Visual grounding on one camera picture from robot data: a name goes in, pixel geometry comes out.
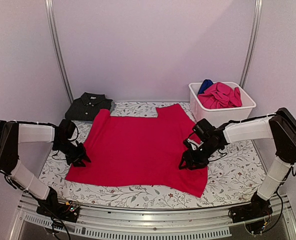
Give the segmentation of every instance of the white floral surface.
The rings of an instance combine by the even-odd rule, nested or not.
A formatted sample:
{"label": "white floral surface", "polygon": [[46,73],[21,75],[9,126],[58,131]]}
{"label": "white floral surface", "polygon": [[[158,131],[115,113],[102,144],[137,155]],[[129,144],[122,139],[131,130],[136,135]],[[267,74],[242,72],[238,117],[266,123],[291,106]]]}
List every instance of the white floral surface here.
{"label": "white floral surface", "polygon": [[[112,116],[157,117],[156,107],[166,102],[117,102]],[[193,120],[189,103],[180,103]],[[91,124],[75,122],[79,142],[84,142]],[[200,208],[248,202],[262,183],[265,172],[251,141],[226,146],[228,155],[208,165],[208,183],[201,198],[162,185],[104,187],[66,181],[69,167],[59,153],[51,152],[39,179],[58,192],[58,197],[81,203],[144,209]]]}

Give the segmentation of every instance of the pink clothing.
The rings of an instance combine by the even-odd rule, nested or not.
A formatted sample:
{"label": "pink clothing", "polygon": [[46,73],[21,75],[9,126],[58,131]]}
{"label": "pink clothing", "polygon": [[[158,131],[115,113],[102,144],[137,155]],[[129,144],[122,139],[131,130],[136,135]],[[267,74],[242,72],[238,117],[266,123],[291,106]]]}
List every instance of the pink clothing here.
{"label": "pink clothing", "polygon": [[195,123],[179,104],[156,108],[158,117],[95,117],[84,143],[91,162],[71,165],[66,180],[99,186],[165,185],[201,197],[208,169],[179,170],[183,141]]}
{"label": "pink clothing", "polygon": [[234,90],[222,83],[217,82],[207,88],[203,94],[198,95],[200,103],[207,109],[236,108],[243,105],[240,90]]}

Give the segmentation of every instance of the blue cloth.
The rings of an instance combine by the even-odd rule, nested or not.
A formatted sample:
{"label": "blue cloth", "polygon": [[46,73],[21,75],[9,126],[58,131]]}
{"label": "blue cloth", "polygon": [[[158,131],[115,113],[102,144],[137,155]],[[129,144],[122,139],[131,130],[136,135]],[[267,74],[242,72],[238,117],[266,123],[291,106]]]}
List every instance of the blue cloth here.
{"label": "blue cloth", "polygon": [[210,79],[205,79],[202,84],[201,84],[201,87],[199,88],[199,91],[198,91],[198,95],[199,94],[203,94],[204,91],[209,88],[211,85],[213,85],[213,81],[211,81]]}

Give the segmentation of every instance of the shirt collar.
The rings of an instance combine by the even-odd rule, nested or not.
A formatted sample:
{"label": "shirt collar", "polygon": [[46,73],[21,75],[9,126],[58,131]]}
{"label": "shirt collar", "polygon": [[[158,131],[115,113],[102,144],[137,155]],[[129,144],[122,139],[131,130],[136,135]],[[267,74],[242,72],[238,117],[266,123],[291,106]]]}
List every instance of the shirt collar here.
{"label": "shirt collar", "polygon": [[84,92],[80,98],[83,105],[87,105],[89,103],[95,105],[106,99],[104,94],[93,94],[88,92]]}

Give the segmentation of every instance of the folded black shirt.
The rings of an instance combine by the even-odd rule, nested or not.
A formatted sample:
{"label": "folded black shirt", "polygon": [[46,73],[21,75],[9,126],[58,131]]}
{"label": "folded black shirt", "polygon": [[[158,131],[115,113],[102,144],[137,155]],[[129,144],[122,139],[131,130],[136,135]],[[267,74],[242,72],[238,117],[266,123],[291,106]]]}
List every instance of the folded black shirt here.
{"label": "folded black shirt", "polygon": [[106,99],[104,94],[85,92],[80,98],[73,100],[64,115],[68,120],[93,121],[100,109],[110,109],[112,99]]}

